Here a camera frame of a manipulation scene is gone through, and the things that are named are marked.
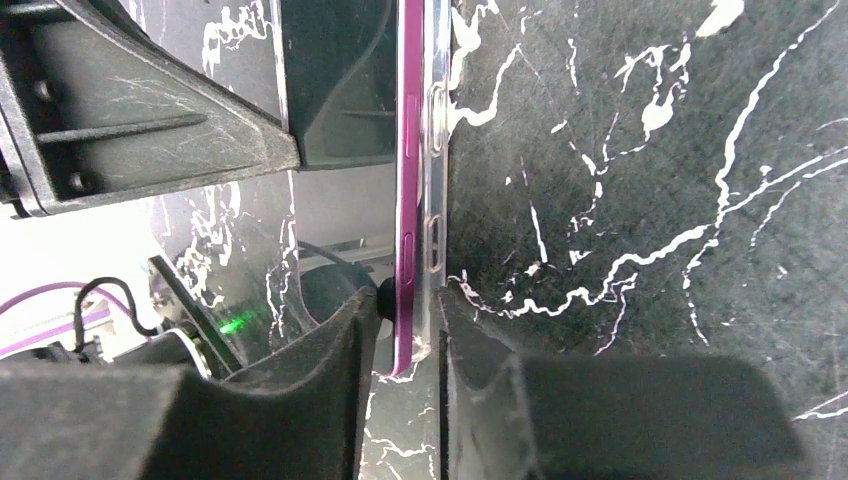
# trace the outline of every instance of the purple cable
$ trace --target purple cable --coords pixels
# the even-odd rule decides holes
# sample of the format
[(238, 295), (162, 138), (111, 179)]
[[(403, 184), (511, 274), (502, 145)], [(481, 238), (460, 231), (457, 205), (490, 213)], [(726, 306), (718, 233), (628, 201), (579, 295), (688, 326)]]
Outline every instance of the purple cable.
[[(83, 283), (83, 282), (58, 282), (58, 283), (50, 283), (50, 284), (47, 284), (47, 285), (42, 285), (40, 287), (33, 288), (32, 290), (27, 290), (26, 292), (21, 293), (20, 295), (16, 295), (16, 296), (10, 298), (9, 300), (7, 300), (6, 302), (3, 302), (2, 304), (0, 304), (0, 315), (3, 315), (10, 308), (12, 308), (15, 305), (23, 302), (24, 300), (28, 300), (28, 299), (36, 296), (36, 295), (41, 295), (42, 293), (46, 293), (46, 292), (52, 292), (53, 290), (62, 290), (62, 289), (65, 289), (65, 288), (82, 288), (86, 285), (87, 285), (87, 283)], [(95, 288), (93, 291), (100, 294), (103, 298), (106, 299), (107, 302), (109, 302), (110, 305), (112, 305), (115, 308), (117, 308), (118, 310), (120, 310), (121, 313), (123, 313), (127, 317), (129, 317), (131, 315), (130, 309), (127, 308), (127, 306), (124, 305), (120, 300), (118, 300), (117, 297), (115, 297), (114, 295), (109, 293), (109, 291), (107, 291), (103, 288), (100, 288), (100, 287)]]
[[(95, 313), (92, 313), (91, 315), (83, 318), (82, 323), (83, 323), (83, 325), (85, 325), (85, 324), (89, 324), (91, 322), (96, 322), (97, 320), (102, 320), (102, 319), (108, 317), (110, 314), (111, 314), (111, 312), (109, 310), (102, 310), (102, 311), (99, 311), (99, 312), (95, 312)], [(66, 323), (65, 325), (60, 325), (58, 327), (51, 328), (50, 330), (47, 330), (46, 332), (41, 332), (37, 335), (33, 335), (33, 336), (26, 338), (24, 340), (21, 340), (19, 342), (15, 342), (11, 345), (6, 345), (5, 347), (0, 348), (0, 356), (7, 355), (7, 354), (12, 353), (14, 351), (28, 347), (28, 346), (30, 346), (34, 343), (38, 343), (38, 342), (47, 340), (48, 338), (55, 337), (56, 335), (60, 335), (60, 334), (65, 333), (65, 332), (70, 332), (73, 329), (74, 329), (73, 323)]]

